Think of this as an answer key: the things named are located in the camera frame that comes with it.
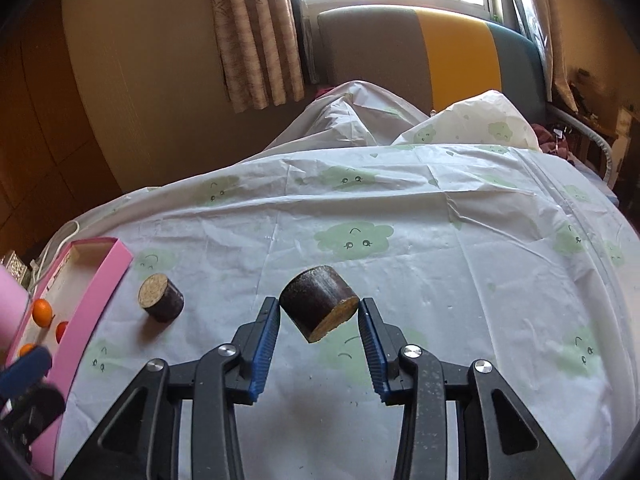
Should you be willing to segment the red cherry tomato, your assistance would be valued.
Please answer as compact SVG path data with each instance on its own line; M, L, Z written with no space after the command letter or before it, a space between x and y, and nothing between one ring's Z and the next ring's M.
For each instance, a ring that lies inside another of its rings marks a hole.
M55 340L59 344L65 334L66 327L68 325L67 321L59 322L55 327Z

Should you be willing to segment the orange tangerine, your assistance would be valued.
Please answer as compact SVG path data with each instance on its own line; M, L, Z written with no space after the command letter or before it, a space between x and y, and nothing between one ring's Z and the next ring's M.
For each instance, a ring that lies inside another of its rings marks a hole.
M48 328L53 318L53 309L47 300L38 298L32 303L32 320L37 326Z
M23 356L26 356L26 354L29 354L29 352L32 352L32 350L34 350L35 348L35 344L24 344L24 346L21 346L21 349L18 352L18 356L22 358Z

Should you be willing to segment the dark cylinder piece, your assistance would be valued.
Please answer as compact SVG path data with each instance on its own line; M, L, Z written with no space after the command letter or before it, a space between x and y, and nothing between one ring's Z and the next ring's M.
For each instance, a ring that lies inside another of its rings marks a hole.
M155 273L141 284L138 304L156 322L171 323L182 312L184 298L166 274Z
M279 304L308 344L314 344L357 311L360 298L332 266L315 266L290 281Z

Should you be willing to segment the pink electric kettle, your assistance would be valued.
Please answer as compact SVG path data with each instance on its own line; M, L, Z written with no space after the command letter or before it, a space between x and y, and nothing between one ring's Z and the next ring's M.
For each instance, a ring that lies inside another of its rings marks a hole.
M0 348L1 361L6 359L21 326L27 307L28 292L0 266Z

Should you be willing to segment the pink shallow box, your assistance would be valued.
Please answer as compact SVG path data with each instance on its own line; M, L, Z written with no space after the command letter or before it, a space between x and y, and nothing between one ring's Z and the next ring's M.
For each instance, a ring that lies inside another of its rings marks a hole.
M6 364L18 359L24 344L46 347L52 356L46 381L68 396L93 330L131 261L132 253L117 238L87 238L65 244L34 292L36 299L51 305L52 323L48 328L37 326L32 310L27 309ZM58 344L55 327L63 321L68 325Z

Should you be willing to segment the silver ornate tissue box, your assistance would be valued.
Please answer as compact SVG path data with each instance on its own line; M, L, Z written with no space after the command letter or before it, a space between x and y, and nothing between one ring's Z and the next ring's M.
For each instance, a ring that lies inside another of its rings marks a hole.
M28 287L32 271L14 250L10 250L1 257L1 264L18 284L24 288Z

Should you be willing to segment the white cloud-print tablecloth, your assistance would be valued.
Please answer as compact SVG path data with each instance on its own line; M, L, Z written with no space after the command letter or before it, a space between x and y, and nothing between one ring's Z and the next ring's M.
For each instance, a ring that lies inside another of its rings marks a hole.
M56 239L95 236L134 260L70 389L57 476L147 360L199 358L322 264L439 359L493 362L577 478L636 426L638 233L498 94L428 117L344 84L262 153L101 200ZM138 304L155 273L183 294L171 323Z

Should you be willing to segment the cluttered side cabinet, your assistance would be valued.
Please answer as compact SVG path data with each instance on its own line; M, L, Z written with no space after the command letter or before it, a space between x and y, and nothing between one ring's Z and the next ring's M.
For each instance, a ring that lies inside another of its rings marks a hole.
M624 104L615 90L584 68L573 68L567 79L577 106L567 113L599 133L612 150L613 191L621 202L639 198L639 107Z

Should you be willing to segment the grey yellow teal sofa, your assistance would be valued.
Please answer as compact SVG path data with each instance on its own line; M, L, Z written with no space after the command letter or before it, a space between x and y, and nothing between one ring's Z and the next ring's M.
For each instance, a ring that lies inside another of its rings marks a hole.
M320 13L318 26L334 86L367 81L424 112L498 90L529 122L546 119L538 50L502 25L413 6L344 6Z

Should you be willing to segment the left beige curtain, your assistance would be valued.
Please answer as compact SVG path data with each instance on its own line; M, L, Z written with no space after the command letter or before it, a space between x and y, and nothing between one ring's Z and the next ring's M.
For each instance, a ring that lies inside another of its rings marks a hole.
M264 110L305 95L291 0L210 0L233 109Z

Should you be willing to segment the beige curtain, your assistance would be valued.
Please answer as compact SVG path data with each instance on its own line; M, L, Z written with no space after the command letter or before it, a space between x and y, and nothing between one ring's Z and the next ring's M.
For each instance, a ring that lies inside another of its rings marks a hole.
M305 95L291 0L210 0L233 109L264 110Z
M548 101L557 99L571 112L577 113L578 107L570 90L565 64L558 0L512 1L522 32L533 41L540 55Z

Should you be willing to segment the right beige curtain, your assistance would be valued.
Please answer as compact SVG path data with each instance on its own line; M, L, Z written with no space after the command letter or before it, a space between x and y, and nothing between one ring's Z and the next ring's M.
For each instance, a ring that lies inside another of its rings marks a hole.
M578 107L570 90L565 64L558 0L512 1L522 32L533 41L540 55L548 101L557 99L571 112L577 113Z

